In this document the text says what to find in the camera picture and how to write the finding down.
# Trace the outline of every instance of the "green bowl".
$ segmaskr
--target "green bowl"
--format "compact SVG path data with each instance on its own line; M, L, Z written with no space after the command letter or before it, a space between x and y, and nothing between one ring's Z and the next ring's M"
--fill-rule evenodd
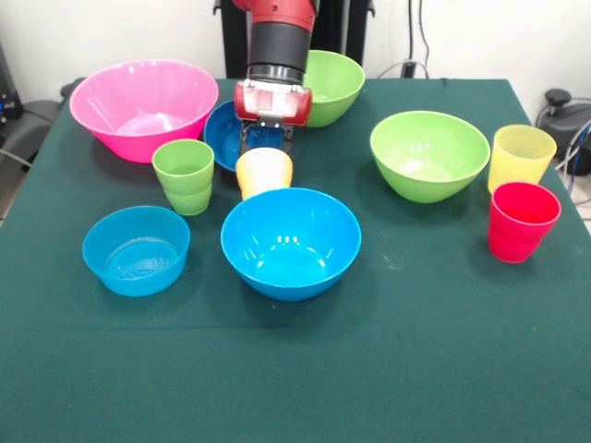
M411 111L374 128L371 150L386 182L402 197L434 203L468 186L487 165L490 145L453 115Z
M311 50L304 87L312 90L308 127L333 124L351 107L366 81L355 60L338 53Z

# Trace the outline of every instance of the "table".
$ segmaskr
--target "table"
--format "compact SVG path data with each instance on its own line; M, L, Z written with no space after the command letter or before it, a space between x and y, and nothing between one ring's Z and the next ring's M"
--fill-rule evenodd
M220 102L234 83L220 81ZM250 290L219 233L239 201L216 171L188 218L181 280L132 300L85 268L81 242L127 206L168 206L65 109L0 230L0 441L585 442L591 440L591 239L563 204L538 253L487 249L485 171L434 205L399 198L372 161L380 119L455 114L490 141L526 123L504 80L368 80L335 125L295 134L294 185L348 205L356 263L332 290L282 304Z

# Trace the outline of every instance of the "bowl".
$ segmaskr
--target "bowl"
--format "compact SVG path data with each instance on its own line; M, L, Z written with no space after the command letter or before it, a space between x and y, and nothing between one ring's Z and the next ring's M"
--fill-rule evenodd
M242 121L236 116L234 101L222 103L211 113L203 131L203 139L211 146L215 162L235 172L240 157ZM277 148L283 146L283 131L274 127L252 126L248 131L251 148Z
M165 208L136 206L118 210L92 226L84 238L82 256L108 289L142 297L178 280L189 241L187 222L180 215Z
M490 145L474 126L453 115L411 111L374 128L371 150L386 182L418 203L449 198L487 165Z
M222 250L252 288L298 302L323 293L347 271L361 247L361 229L342 202L290 187L239 203L222 226Z
M336 122L353 105L365 81L363 67L346 55L309 51L304 87L312 90L312 109L307 126Z
M215 78L198 66L139 60L84 79L69 106L72 116L116 155L150 163L161 145L197 139L218 95Z

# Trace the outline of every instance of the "pink bowl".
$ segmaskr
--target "pink bowl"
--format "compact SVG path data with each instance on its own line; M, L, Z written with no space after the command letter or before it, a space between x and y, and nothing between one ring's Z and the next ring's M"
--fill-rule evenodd
M70 112L119 157L150 163L164 143L198 138L218 101L204 69L168 60L107 67L72 93Z

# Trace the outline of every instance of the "blue bowl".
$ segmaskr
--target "blue bowl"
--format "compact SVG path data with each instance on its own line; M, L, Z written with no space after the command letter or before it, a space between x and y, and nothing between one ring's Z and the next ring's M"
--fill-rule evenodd
M240 157L242 122L236 117L234 101L221 104L210 115L203 131L203 140L211 146L215 162L235 172ZM273 127L253 126L248 131L250 148L277 148L283 146L283 131Z
M361 247L361 229L336 198L290 187L239 203L222 227L222 249L252 288L285 302L333 286Z
M137 206L98 221L84 238L82 256L111 291L142 297L178 280L190 236L187 222L177 213Z

